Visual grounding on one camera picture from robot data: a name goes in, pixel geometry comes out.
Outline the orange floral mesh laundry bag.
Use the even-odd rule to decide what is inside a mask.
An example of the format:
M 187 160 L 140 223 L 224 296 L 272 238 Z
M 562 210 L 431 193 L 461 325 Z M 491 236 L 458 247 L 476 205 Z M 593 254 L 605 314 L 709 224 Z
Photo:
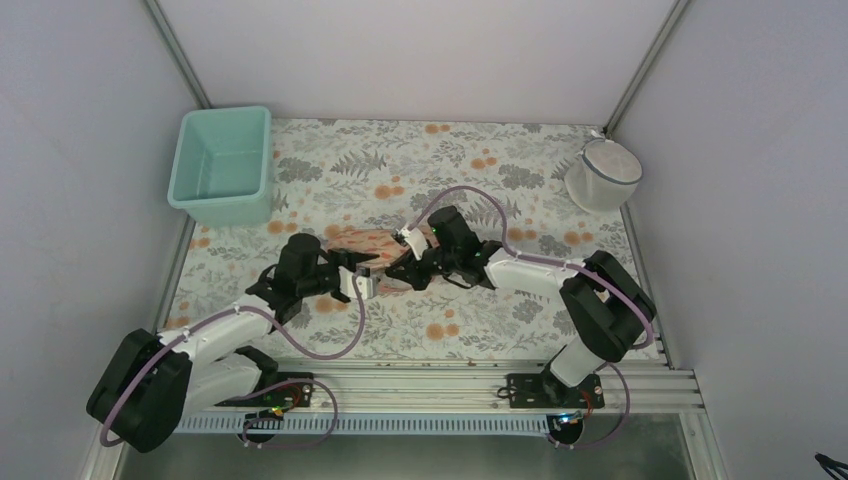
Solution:
M 412 289 L 409 284 L 390 278 L 385 273 L 392 263 L 409 250 L 393 238 L 391 230 L 340 228 L 338 225 L 330 225 L 324 230 L 324 234 L 329 249 L 347 249 L 377 256 L 376 259 L 366 261 L 364 266 L 377 278 L 378 292 L 381 295 Z

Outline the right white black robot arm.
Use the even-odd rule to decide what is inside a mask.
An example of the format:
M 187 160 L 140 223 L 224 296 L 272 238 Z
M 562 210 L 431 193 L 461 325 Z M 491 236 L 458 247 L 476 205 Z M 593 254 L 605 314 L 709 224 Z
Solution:
M 454 206 L 435 211 L 427 224 L 433 241 L 415 225 L 394 233 L 407 251 L 386 269 L 388 277 L 416 291 L 441 277 L 463 289 L 516 290 L 563 303 L 577 337 L 543 369 L 541 391 L 552 406 L 567 406 L 586 377 L 653 342 L 656 307 L 610 253 L 582 261 L 521 253 L 505 240 L 481 240 Z

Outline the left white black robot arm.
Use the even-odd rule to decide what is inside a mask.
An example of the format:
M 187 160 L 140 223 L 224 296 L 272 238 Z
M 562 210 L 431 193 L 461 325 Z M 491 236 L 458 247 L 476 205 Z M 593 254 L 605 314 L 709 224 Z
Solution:
M 325 250 L 317 237 L 295 234 L 277 262 L 226 309 L 177 329 L 127 334 L 86 404 L 101 425 L 100 444 L 128 443 L 146 453 L 181 420 L 221 403 L 298 405 L 307 379 L 283 378 L 278 362 L 253 341 L 283 332 L 305 299 L 316 296 L 355 301 L 364 319 L 364 302 L 376 296 L 378 284 L 366 264 L 376 257 Z

